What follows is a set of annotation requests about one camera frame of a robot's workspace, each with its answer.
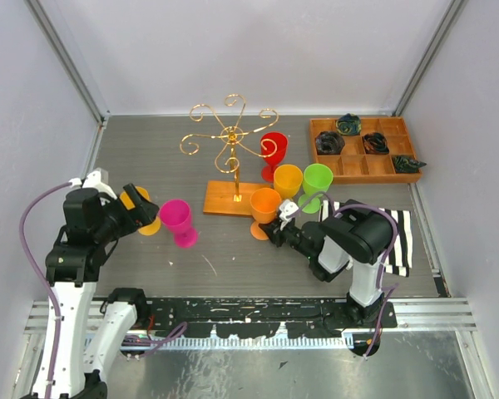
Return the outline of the orange plastic wine glass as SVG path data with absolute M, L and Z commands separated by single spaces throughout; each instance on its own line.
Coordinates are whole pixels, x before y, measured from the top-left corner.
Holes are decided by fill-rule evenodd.
M 250 196 L 250 210 L 254 222 L 250 226 L 250 233 L 257 240 L 267 240 L 266 233 L 260 228 L 260 224 L 272 222 L 281 204 L 280 194 L 271 188 L 261 188 Z

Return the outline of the gold wire wine glass rack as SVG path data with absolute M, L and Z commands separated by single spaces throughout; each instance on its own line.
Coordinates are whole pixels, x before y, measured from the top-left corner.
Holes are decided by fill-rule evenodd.
M 205 113 L 209 112 L 220 124 L 220 133 L 217 135 L 188 134 L 180 140 L 180 152 L 188 156 L 196 155 L 200 151 L 200 145 L 195 142 L 196 138 L 219 140 L 223 143 L 222 149 L 214 159 L 214 167 L 223 175 L 232 175 L 233 180 L 211 180 L 207 183 L 203 208 L 205 214 L 250 216 L 250 196 L 254 191 L 264 187 L 263 184 L 242 183 L 240 181 L 240 159 L 237 156 L 237 150 L 241 148 L 260 159 L 267 159 L 267 155 L 251 150 L 243 144 L 243 141 L 249 135 L 261 133 L 276 125 L 279 122 L 279 113 L 272 108 L 261 109 L 259 118 L 264 120 L 264 125 L 246 131 L 240 127 L 246 108 L 245 97 L 238 93 L 230 93 L 224 99 L 224 106 L 226 107 L 233 107 L 238 104 L 241 105 L 241 108 L 233 125 L 226 125 L 213 106 L 204 103 L 192 106 L 189 117 L 193 122 L 201 122 Z

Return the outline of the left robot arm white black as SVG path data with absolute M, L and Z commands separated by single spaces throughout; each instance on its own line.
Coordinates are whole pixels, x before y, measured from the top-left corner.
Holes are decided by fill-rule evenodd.
M 100 269 L 119 240 L 157 221 L 147 191 L 125 185 L 115 195 L 104 184 L 82 181 L 63 202 L 60 228 L 44 270 L 49 312 L 42 360 L 31 398 L 105 398 L 107 377 L 130 329 L 143 328 L 151 309 L 140 288 L 116 288 L 100 308 L 94 338 L 86 338 Z

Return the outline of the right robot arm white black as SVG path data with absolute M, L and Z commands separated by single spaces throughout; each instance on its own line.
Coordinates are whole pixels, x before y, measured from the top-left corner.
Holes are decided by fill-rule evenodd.
M 380 326 L 388 295 L 382 277 L 386 258 L 399 232 L 398 222 L 389 213 L 349 200 L 328 207 L 329 215 L 298 228 L 298 205 L 287 199 L 272 221 L 260 224 L 265 237 L 277 247 L 288 245 L 309 261 L 309 269 L 320 281 L 330 282 L 346 268 L 353 280 L 346 296 L 346 314 L 357 327 L 374 322 Z

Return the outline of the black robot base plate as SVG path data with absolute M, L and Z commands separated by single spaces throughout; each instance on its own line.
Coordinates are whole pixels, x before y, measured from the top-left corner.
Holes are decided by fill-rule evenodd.
M 165 337 L 186 324 L 186 338 L 237 337 L 249 339 L 274 337 L 285 328 L 287 338 L 338 337 L 345 330 L 375 328 L 378 319 L 383 328 L 398 326 L 393 305 L 387 303 L 383 315 L 367 321 L 354 321 L 342 299 L 334 298 L 153 298 L 144 294 L 111 294 L 99 310 L 123 302 L 136 306 L 133 328 L 145 328 L 153 337 Z

